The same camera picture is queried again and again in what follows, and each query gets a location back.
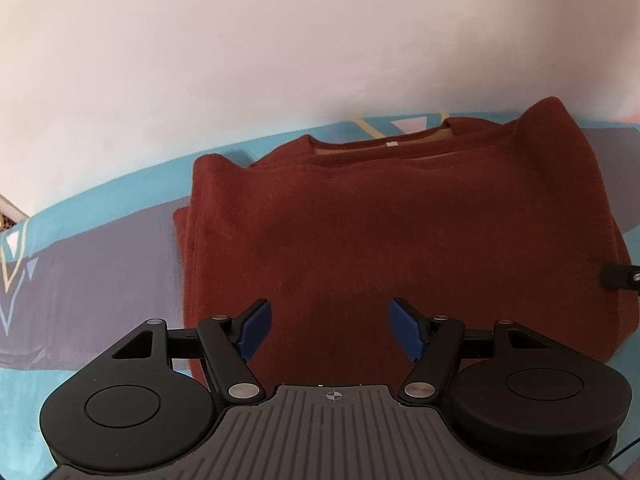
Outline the dark red knit sweater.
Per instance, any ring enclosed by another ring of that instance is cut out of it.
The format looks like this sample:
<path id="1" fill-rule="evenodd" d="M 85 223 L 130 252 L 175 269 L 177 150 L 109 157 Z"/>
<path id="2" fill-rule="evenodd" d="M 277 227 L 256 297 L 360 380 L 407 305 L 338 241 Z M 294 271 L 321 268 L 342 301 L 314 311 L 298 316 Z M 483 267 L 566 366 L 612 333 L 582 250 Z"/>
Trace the dark red knit sweater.
<path id="1" fill-rule="evenodd" d="M 205 155 L 174 223 L 186 326 L 269 300 L 250 360 L 269 389 L 398 386 L 410 362 L 386 321 L 396 297 L 473 328 L 510 318 L 603 362 L 639 323 L 637 297 L 600 283 L 629 255 L 596 156 L 555 98 L 502 125 L 301 136 L 245 168 Z"/>

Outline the blue grey patterned bedsheet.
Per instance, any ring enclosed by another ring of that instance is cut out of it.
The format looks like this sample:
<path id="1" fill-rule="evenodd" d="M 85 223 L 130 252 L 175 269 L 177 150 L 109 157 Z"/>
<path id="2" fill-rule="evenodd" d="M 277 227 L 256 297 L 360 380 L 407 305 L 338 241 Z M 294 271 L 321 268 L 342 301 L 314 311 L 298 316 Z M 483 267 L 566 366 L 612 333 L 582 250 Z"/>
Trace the blue grey patterned bedsheet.
<path id="1" fill-rule="evenodd" d="M 354 119 L 196 151 L 101 184 L 1 233 L 1 479 L 42 479 L 54 468 L 39 412 L 64 380 L 147 318 L 182 327 L 171 217 L 188 203 L 195 159 L 218 153 L 245 167 L 304 134 L 346 143 L 435 128 L 445 117 Z M 576 120 L 639 264 L 639 116 Z"/>

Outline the pink patterned curtain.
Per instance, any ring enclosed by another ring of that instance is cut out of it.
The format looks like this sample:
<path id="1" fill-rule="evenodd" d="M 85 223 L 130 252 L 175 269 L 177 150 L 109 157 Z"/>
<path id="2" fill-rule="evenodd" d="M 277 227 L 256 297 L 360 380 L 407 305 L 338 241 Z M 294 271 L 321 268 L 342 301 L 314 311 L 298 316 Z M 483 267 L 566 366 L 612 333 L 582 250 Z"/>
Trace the pink patterned curtain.
<path id="1" fill-rule="evenodd" d="M 28 215 L 12 204 L 3 195 L 0 195 L 0 229 L 8 230 L 17 223 L 28 219 Z"/>

